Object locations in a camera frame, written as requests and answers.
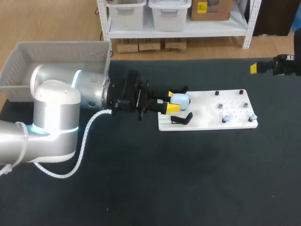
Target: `white board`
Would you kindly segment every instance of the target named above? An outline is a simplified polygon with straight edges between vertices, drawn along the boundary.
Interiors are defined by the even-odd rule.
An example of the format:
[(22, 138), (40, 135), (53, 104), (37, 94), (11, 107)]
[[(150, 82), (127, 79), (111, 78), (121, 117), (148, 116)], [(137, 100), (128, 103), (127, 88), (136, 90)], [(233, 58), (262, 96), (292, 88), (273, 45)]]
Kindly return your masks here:
[[(185, 111), (174, 114), (158, 113), (159, 130), (161, 131), (188, 131), (188, 130), (214, 130), (214, 129), (251, 129), (258, 126), (257, 120), (249, 122), (254, 114), (247, 92), (239, 94), (240, 89), (219, 90), (219, 95), (214, 91), (187, 92), (191, 103)], [(172, 123), (170, 116), (186, 118), (192, 112), (193, 118), (188, 125)], [(230, 121), (222, 123), (228, 115)]]

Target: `white shelf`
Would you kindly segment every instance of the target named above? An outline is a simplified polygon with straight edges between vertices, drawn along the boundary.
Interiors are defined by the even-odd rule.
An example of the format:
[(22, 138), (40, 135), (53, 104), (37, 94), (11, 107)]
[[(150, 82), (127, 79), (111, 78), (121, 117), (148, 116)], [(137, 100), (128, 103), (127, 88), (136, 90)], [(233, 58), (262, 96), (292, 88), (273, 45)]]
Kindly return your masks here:
[(184, 31), (158, 32), (154, 30), (152, 11), (147, 7), (144, 13), (144, 28), (142, 30), (115, 30), (113, 24), (109, 24), (108, 36), (110, 39), (245, 36), (247, 27), (248, 24), (244, 16), (234, 2), (229, 21), (191, 21), (190, 15), (188, 15)]

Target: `wooden block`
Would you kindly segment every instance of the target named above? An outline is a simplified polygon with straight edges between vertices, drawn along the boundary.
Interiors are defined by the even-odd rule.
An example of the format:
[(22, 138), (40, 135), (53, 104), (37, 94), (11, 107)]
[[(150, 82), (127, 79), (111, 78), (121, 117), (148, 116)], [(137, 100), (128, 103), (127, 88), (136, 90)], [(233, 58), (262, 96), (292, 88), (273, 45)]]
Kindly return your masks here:
[(118, 53), (138, 52), (138, 39), (120, 39), (117, 43)]
[(160, 51), (160, 39), (139, 39), (139, 51)]
[(185, 52), (187, 47), (187, 39), (186, 38), (171, 38), (166, 39), (165, 41), (165, 49), (167, 51), (174, 52)]

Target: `dark gray mat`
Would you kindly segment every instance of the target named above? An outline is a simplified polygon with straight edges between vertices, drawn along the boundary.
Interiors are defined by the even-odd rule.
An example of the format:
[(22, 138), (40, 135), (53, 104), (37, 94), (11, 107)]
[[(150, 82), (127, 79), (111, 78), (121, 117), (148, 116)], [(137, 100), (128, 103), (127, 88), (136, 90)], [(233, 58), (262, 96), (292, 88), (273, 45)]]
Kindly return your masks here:
[[(112, 80), (137, 69), (154, 86), (246, 89), (259, 126), (160, 132), (155, 113), (104, 116), (73, 177), (33, 164), (0, 177), (0, 225), (300, 225), (301, 78), (250, 75), (256, 61), (112, 61)], [(81, 112), (79, 144), (92, 114)], [(7, 102), (1, 119), (32, 123), (32, 105)], [(66, 173), (75, 161), (47, 168)]]

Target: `gray plastic basket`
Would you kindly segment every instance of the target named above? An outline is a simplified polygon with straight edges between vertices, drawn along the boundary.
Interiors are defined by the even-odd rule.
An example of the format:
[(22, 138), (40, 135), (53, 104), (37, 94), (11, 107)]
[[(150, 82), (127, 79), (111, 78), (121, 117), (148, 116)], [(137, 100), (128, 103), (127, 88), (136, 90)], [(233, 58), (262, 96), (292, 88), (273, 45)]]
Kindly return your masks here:
[(0, 92), (12, 102), (33, 101), (30, 78), (39, 64), (108, 74), (110, 49), (108, 41), (20, 42), (0, 72)]

